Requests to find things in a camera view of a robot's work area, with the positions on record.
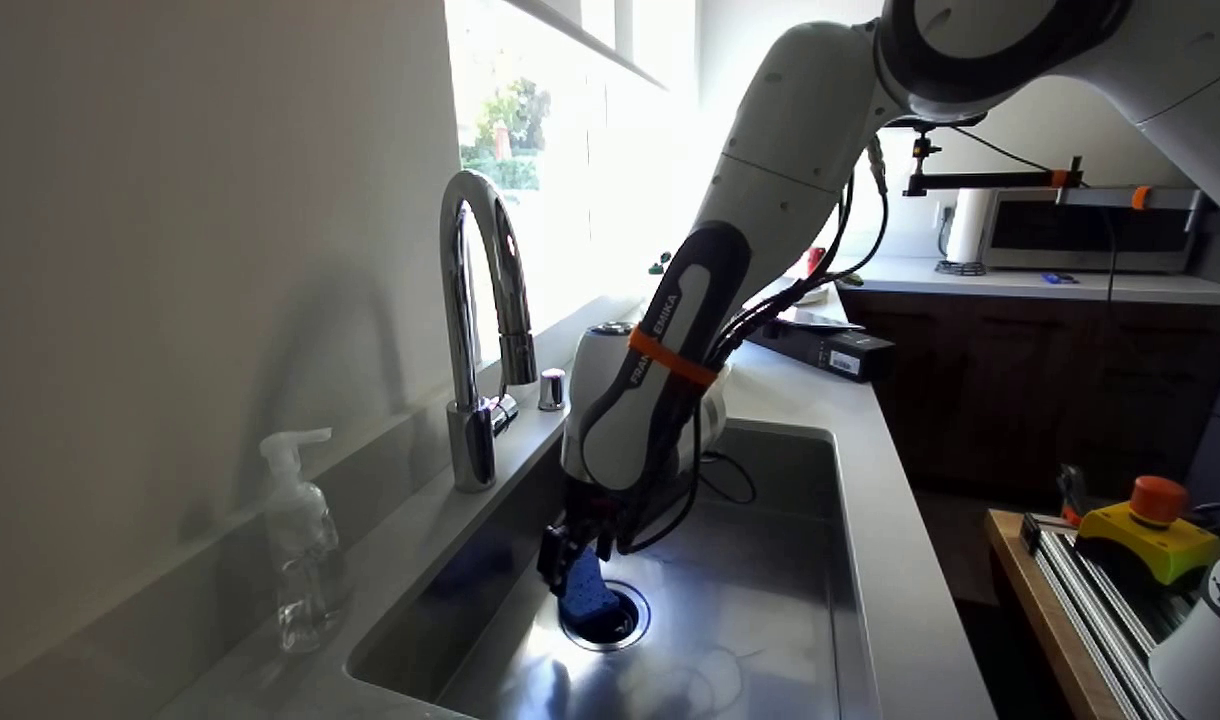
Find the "wall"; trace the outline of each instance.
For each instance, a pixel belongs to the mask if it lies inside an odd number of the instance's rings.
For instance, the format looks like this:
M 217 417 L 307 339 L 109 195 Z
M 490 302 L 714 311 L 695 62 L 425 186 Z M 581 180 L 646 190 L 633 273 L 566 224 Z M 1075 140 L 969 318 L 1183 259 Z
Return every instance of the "wall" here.
M 224 540 L 265 432 L 435 417 L 452 167 L 435 0 L 0 0 L 0 680 Z
M 747 88 L 756 65 L 779 33 L 791 26 L 832 22 L 865 26 L 885 9 L 885 0 L 699 0 L 699 136 L 702 151 L 714 155 L 741 94 Z M 1132 132 L 1119 113 L 1075 81 L 1037 81 L 973 127 L 1040 163 L 1068 163 L 1083 155 L 1090 186 L 1183 186 L 1183 175 L 1152 151 L 1152 146 Z M 909 200 L 899 195 L 913 163 L 917 132 L 881 132 L 886 155 L 892 224 L 881 257 L 935 257 L 935 212 L 942 195 Z M 933 132 L 942 151 L 929 160 L 929 172 L 1013 172 L 1015 163 L 957 136 Z M 852 238 L 873 238 L 875 195 L 858 180 Z

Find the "window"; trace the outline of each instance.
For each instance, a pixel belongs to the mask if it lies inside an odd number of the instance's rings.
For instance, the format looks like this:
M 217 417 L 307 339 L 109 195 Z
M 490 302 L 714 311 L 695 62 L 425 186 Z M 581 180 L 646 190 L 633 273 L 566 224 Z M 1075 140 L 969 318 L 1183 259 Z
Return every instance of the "window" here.
M 643 298 L 646 266 L 687 231 L 681 94 L 505 0 L 449 0 L 459 167 L 488 175 L 515 224 L 534 331 L 592 298 Z M 474 273 L 479 345 L 497 356 Z

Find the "robotic arm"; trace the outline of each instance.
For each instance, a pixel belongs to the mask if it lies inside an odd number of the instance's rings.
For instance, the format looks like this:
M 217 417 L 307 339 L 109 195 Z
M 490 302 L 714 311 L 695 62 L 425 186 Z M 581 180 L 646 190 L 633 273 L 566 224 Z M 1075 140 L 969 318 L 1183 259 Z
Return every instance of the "robotic arm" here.
M 1152 54 L 1171 30 L 1183 62 Z M 643 530 L 690 500 L 683 425 L 699 425 L 731 349 L 828 268 L 756 309 L 743 302 L 845 209 L 858 151 L 881 172 L 875 132 L 980 116 L 1043 71 L 1094 86 L 1220 200 L 1220 0 L 886 0 L 875 26 L 803 26 L 777 40 L 643 321 L 581 345 L 566 498 L 538 554 L 554 597 L 583 554 L 635 554 Z

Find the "sink drain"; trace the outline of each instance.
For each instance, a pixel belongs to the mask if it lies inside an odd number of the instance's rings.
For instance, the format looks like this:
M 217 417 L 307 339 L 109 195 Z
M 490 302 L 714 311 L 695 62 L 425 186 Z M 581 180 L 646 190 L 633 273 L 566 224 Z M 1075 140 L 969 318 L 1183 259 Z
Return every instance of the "sink drain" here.
M 558 628 L 570 644 L 613 653 L 635 644 L 646 631 L 653 607 L 643 594 L 609 582 L 609 597 L 613 604 L 597 618 L 570 618 L 558 607 Z

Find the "soap dispenser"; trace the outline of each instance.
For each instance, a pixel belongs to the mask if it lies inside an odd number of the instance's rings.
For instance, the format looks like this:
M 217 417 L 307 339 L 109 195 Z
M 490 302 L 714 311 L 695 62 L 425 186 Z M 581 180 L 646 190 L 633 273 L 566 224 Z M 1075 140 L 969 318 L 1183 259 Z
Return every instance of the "soap dispenser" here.
M 328 443 L 331 428 L 275 432 L 258 440 L 271 470 L 271 500 L 265 507 L 269 554 L 278 578 L 275 631 L 278 653 L 307 656 L 335 623 L 339 597 L 339 536 L 328 500 L 298 473 L 298 450 Z

